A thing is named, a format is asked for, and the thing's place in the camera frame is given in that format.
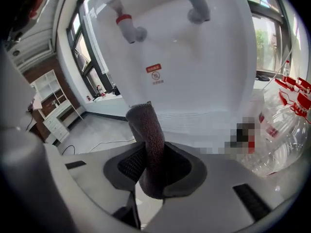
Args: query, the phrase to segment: drawer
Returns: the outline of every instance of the drawer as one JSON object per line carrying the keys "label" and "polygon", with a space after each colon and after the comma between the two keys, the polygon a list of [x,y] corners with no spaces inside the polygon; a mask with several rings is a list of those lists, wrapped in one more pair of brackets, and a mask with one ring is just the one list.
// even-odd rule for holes
{"label": "drawer", "polygon": [[69,136],[69,132],[67,132],[63,138],[59,139],[60,142],[63,142]]}
{"label": "drawer", "polygon": [[60,131],[64,126],[61,123],[56,123],[53,127],[48,127],[48,130],[51,131],[51,133]]}
{"label": "drawer", "polygon": [[59,121],[57,119],[49,119],[47,121],[44,121],[44,125],[47,127],[47,128],[52,128],[55,126],[55,124],[59,123]]}
{"label": "drawer", "polygon": [[53,134],[59,140],[59,139],[62,139],[66,134],[68,134],[68,131],[67,130],[59,130]]}

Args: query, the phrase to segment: brick wall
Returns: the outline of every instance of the brick wall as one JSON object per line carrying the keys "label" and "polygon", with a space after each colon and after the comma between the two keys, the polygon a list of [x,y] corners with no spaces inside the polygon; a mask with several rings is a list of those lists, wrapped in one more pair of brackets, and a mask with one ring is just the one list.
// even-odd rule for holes
{"label": "brick wall", "polygon": [[[69,101],[71,102],[73,107],[75,109],[79,108],[80,104],[79,104],[77,98],[75,97],[75,95],[73,94],[71,88],[69,87],[69,85],[66,82],[65,76],[64,76],[63,71],[59,65],[59,62],[58,62],[56,55],[50,57],[49,59],[42,61],[41,63],[39,63],[35,67],[25,71],[23,73],[23,75],[29,83],[32,83],[36,79],[40,78],[43,74],[45,74],[51,70],[54,70],[60,86],[62,87],[65,95],[67,96],[67,98],[69,99]],[[43,110],[47,109],[44,104],[42,105],[42,107],[43,107]],[[70,115],[70,113],[66,113],[65,115],[62,116],[61,119],[64,120],[69,115]],[[49,136],[50,131],[44,126],[43,117],[41,116],[41,114],[38,111],[33,112],[33,117],[37,122],[36,125],[37,125],[39,132],[41,133],[42,137],[44,139],[46,139]]]}

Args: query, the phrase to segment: white wall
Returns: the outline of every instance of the white wall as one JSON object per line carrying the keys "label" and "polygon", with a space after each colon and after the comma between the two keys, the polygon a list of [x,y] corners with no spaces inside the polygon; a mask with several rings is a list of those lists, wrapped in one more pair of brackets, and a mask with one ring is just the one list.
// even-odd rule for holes
{"label": "white wall", "polygon": [[292,44],[294,44],[290,76],[294,79],[297,79],[298,77],[306,79],[309,67],[309,45],[307,31],[302,19],[298,15],[298,12],[293,8],[290,2],[288,0],[282,0],[282,2],[284,4],[291,28]]}

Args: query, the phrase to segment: window frame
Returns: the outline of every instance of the window frame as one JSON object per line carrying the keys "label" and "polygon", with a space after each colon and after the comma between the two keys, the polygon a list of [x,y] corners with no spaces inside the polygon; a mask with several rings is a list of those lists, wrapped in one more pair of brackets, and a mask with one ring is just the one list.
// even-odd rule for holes
{"label": "window frame", "polygon": [[[74,10],[74,13],[71,17],[71,20],[70,20],[70,23],[69,23],[69,26],[67,28],[67,37],[68,37],[68,41],[69,41],[69,46],[70,46],[70,49],[71,49],[71,53],[72,53],[72,56],[74,58],[74,61],[76,63],[76,66],[79,70],[79,73],[87,87],[87,89],[89,90],[90,94],[94,97],[95,94],[97,93],[97,91],[94,90],[93,86],[91,85],[90,81],[88,80],[87,78],[87,75],[89,74],[89,72],[94,68],[100,81],[102,82],[103,84],[103,88],[105,88],[106,90],[106,93],[111,93],[112,92],[112,84],[110,83],[110,80],[108,78],[108,76],[106,74],[102,74],[102,71],[100,69],[100,66],[96,60],[96,57],[94,55],[94,52],[92,50],[92,47],[91,47],[91,43],[90,43],[90,39],[89,39],[89,36],[87,34],[87,31],[86,31],[86,25],[85,25],[85,21],[84,21],[84,16],[86,15],[85,14],[85,9],[84,9],[84,4],[83,4],[83,1],[84,0],[78,0],[77,1],[77,5],[76,5],[76,8]],[[72,35],[72,30],[73,30],[73,22],[74,22],[74,19],[76,17],[76,15],[78,15],[78,18],[80,20],[80,26],[77,30],[77,33],[73,36]],[[77,58],[76,58],[76,46],[77,46],[77,43],[80,39],[80,37],[83,36],[84,38],[84,41],[85,41],[85,44],[86,44],[86,49],[88,51],[88,54],[91,58],[91,61],[88,63],[87,67],[85,68],[85,70],[81,70],[79,65],[78,65],[78,62],[77,62]]]}
{"label": "window frame", "polygon": [[[286,56],[288,55],[290,49],[292,48],[292,39],[291,39],[291,31],[290,24],[286,14],[286,10],[282,3],[282,0],[276,0],[276,3],[279,7],[279,12],[272,8],[268,8],[262,4],[256,3],[254,1],[247,0],[249,8],[253,15],[266,18],[271,20],[279,27],[276,27],[276,41],[277,41],[277,55],[280,56],[281,64],[286,61]],[[292,54],[289,56],[289,61],[291,64]],[[276,78],[282,78],[283,68],[279,71]],[[266,71],[266,70],[257,70],[256,73],[259,75],[266,75],[268,77],[274,77],[276,71]]]}

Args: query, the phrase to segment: warning label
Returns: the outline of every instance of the warning label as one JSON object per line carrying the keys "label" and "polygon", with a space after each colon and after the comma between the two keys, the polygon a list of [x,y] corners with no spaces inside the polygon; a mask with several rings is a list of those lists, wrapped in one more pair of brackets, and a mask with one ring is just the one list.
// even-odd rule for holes
{"label": "warning label", "polygon": [[147,67],[146,71],[147,71],[147,73],[149,73],[149,72],[154,72],[154,71],[157,71],[157,70],[160,70],[160,69],[162,69],[161,65],[160,64],[156,64],[156,65],[153,65],[151,67]]}

